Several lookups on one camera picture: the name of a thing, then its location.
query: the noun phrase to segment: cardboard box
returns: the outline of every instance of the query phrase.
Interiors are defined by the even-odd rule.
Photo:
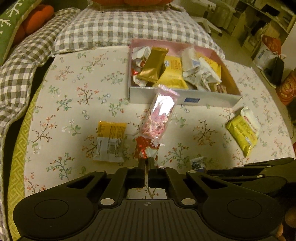
[[[153,87],[139,87],[131,78],[131,53],[133,48],[140,46],[154,46],[165,47],[169,49],[168,55],[178,56],[178,52],[185,48],[192,46],[191,44],[182,44],[175,42],[168,42],[163,40],[149,40],[149,39],[134,39],[131,43],[131,50],[129,56],[129,81],[128,81],[128,97],[130,103],[134,104],[150,104],[156,94],[156,89]],[[183,90],[174,89],[180,94],[178,104],[184,105],[202,105],[202,106],[217,106],[224,108],[232,108],[240,99],[241,95],[228,69],[216,54],[214,50],[195,46],[195,49],[205,56],[211,58],[221,65],[221,80],[222,84],[226,86],[227,93],[205,92],[198,90]]]

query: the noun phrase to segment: orange pillow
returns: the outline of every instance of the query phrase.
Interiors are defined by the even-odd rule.
[[[24,30],[24,27],[21,24],[19,29],[17,30],[17,33],[15,34],[15,38],[12,42],[12,45],[16,45],[16,44],[20,43],[25,37],[26,37],[26,33]]]
[[[163,6],[163,5],[166,5],[170,2],[172,2],[173,0],[162,0],[159,4],[157,4],[158,6]]]
[[[23,21],[22,25],[24,27],[26,35],[30,35],[36,32],[42,27],[45,22],[45,15],[42,11],[34,9],[29,16]]]
[[[124,0],[93,0],[93,1],[101,4],[102,6],[124,5]]]
[[[45,22],[50,20],[54,14],[54,8],[50,5],[39,4],[36,9],[43,12],[45,15]]]
[[[160,3],[162,0],[124,0],[124,2],[131,6],[151,6]]]

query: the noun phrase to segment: gingham blanket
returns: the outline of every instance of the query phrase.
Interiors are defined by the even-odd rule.
[[[129,45],[134,38],[192,43],[225,58],[223,50],[185,10],[99,12],[93,5],[81,11],[58,35],[52,54]]]
[[[24,115],[29,104],[36,68],[47,61],[59,32],[80,12],[63,9],[40,30],[27,37],[0,68],[0,239],[9,240],[4,209],[3,151],[11,124]]]

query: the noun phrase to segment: yellow wrapper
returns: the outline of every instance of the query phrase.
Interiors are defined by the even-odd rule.
[[[188,90],[188,86],[182,77],[181,59],[175,56],[166,56],[164,65],[165,70],[153,87],[165,85],[168,88]]]
[[[168,49],[153,47],[142,71],[137,78],[140,80],[156,83],[160,77],[160,72]]]
[[[123,162],[121,143],[125,129],[126,123],[100,121],[94,160]]]
[[[221,78],[221,65],[219,65],[217,62],[213,61],[212,59],[203,55],[200,52],[195,52],[195,56],[197,59],[202,57],[212,67],[212,69],[216,72],[218,77]]]
[[[228,122],[226,129],[239,144],[244,156],[248,156],[257,144],[258,138],[245,119],[239,115]]]

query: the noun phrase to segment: label sticker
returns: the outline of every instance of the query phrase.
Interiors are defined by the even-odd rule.
[[[184,102],[192,102],[197,103],[200,99],[199,98],[186,98]]]

